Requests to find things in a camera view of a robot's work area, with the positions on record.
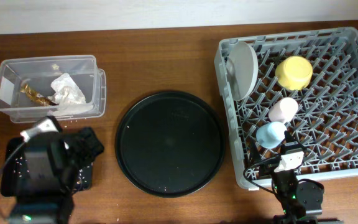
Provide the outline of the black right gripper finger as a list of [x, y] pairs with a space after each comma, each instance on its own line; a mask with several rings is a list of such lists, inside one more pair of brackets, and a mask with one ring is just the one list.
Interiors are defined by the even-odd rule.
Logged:
[[261, 156], [253, 139], [250, 140], [250, 161], [252, 165], [261, 161]]
[[290, 134], [289, 131], [285, 131], [285, 145], [297, 144], [297, 140]]

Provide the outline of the light blue plastic cup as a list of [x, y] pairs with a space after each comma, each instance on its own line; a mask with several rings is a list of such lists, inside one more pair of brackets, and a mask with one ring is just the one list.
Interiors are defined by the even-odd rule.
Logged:
[[261, 126], [256, 132], [257, 142], [266, 149], [277, 147], [285, 139], [287, 127], [278, 121]]

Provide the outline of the pink plastic cup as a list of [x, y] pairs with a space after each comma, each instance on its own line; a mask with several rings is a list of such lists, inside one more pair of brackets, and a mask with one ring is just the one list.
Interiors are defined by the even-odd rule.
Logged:
[[298, 103], [290, 97], [285, 97], [276, 102], [268, 112], [268, 118], [271, 122], [290, 122], [298, 111]]

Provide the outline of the white napkin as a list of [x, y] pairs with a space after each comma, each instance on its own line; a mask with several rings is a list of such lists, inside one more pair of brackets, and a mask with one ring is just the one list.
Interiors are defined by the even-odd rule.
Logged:
[[58, 105], [57, 110], [51, 112], [51, 115], [68, 116], [93, 109], [93, 105], [86, 104], [85, 95], [68, 73], [54, 79], [50, 86], [55, 94], [48, 96], [48, 99]]

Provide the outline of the yellow plastic bowl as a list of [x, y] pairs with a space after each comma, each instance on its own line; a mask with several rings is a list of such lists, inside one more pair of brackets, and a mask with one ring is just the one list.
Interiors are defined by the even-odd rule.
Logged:
[[278, 83], [291, 91], [306, 88], [310, 84], [312, 74], [311, 63], [301, 56], [288, 57], [275, 70]]

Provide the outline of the grey plate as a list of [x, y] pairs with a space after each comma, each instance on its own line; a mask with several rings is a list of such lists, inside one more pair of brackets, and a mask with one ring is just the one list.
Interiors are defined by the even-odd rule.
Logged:
[[227, 58], [226, 70], [233, 100], [240, 101], [249, 96], [258, 75], [258, 61], [253, 47], [245, 42], [236, 44]]

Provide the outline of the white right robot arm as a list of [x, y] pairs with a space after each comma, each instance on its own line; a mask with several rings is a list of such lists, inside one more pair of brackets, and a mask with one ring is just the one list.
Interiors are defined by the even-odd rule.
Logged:
[[[311, 179], [298, 179], [295, 170], [303, 163], [306, 147], [288, 131], [284, 132], [285, 143], [273, 157], [262, 159], [255, 141], [250, 141], [250, 166], [243, 171], [243, 177], [252, 185], [269, 192], [280, 202], [283, 215], [275, 215], [273, 222], [318, 223], [322, 214], [324, 185]], [[247, 176], [247, 171], [257, 169], [261, 176], [270, 176], [271, 189], [257, 184]]]

